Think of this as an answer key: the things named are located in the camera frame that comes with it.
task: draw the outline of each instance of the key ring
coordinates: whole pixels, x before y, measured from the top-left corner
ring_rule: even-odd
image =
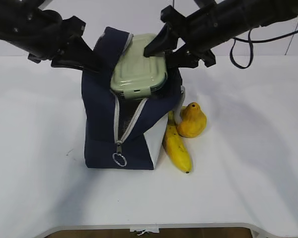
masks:
[[[121,157],[121,158],[124,160],[124,163],[125,163],[125,164],[124,164],[124,165],[120,164],[119,161],[116,160],[116,156]],[[116,163],[117,165],[119,165],[120,167],[125,167],[125,166],[127,166],[127,160],[126,160],[125,156],[123,156],[123,155],[120,154],[120,153],[114,153],[114,154],[113,154],[113,160],[114,160],[115,163]]]

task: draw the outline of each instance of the insulated lunch bag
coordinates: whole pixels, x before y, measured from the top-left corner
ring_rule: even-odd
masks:
[[[113,93],[112,74],[131,37],[107,27],[94,48],[104,61],[102,69],[82,75],[87,116],[84,157],[89,168],[153,170],[167,114],[181,99],[182,78],[177,68],[168,70],[164,86],[149,98],[126,100]]]

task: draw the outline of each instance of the black cable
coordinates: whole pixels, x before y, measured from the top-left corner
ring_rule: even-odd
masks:
[[[230,53],[229,53],[229,58],[230,58],[230,61],[232,62],[232,64],[234,64],[234,66],[236,66],[240,69],[249,68],[252,65],[253,60],[254,60],[254,45],[253,45],[253,42],[252,42],[251,37],[250,37],[251,33],[252,33],[252,30],[250,30],[248,32],[248,43],[249,43],[250,58],[249,58],[249,63],[248,63],[247,66],[242,66],[242,65],[238,64],[234,59],[233,50],[234,50],[234,47],[235,47],[235,44],[236,44],[236,39],[234,39],[233,47],[232,47],[232,49],[230,50]]]
[[[271,39],[267,39],[267,40],[261,40],[261,41],[252,41],[251,37],[250,37],[251,32],[252,32],[252,30],[250,30],[249,33],[248,33],[248,40],[241,39],[241,38],[238,38],[238,37],[233,38],[234,39],[234,44],[232,46],[232,49],[230,50],[229,58],[230,58],[230,61],[232,62],[232,64],[234,64],[234,66],[236,66],[240,69],[247,69],[252,65],[253,60],[254,60],[254,44],[272,42],[272,41],[280,40],[280,39],[283,39],[283,38],[298,34],[298,30],[296,30],[294,32],[288,33],[288,34],[283,35],[283,36],[279,36],[279,37],[275,37],[275,38],[271,38]],[[248,63],[247,66],[242,66],[242,65],[238,64],[234,59],[233,50],[234,50],[234,47],[235,47],[237,41],[249,44],[250,57],[249,57],[249,63]]]
[[[271,38],[271,39],[267,39],[267,40],[252,41],[252,43],[253,43],[253,44],[268,43],[268,42],[272,42],[272,41],[280,40],[280,39],[283,39],[283,38],[286,38],[286,37],[289,37],[289,36],[292,36],[292,35],[295,35],[295,34],[298,34],[298,30],[296,30],[296,31],[294,31],[294,32],[291,32],[291,33],[288,33],[288,34],[283,35],[283,36],[279,36],[279,37],[275,37],[275,38]],[[236,41],[243,42],[243,43],[249,43],[248,40],[241,39],[241,38],[238,38],[238,37],[235,37],[235,38],[233,38],[233,39],[236,40]]]

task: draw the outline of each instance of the plastic container lid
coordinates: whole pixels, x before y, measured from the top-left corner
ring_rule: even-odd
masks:
[[[134,36],[125,53],[120,57],[112,79],[111,89],[126,99],[145,98],[160,89],[166,78],[164,54],[146,58],[144,48],[155,34]]]

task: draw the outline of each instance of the banana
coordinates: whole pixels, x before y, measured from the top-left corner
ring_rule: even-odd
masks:
[[[174,165],[188,174],[192,170],[191,157],[178,134],[174,122],[174,112],[168,114],[168,125],[164,134],[163,146]]]

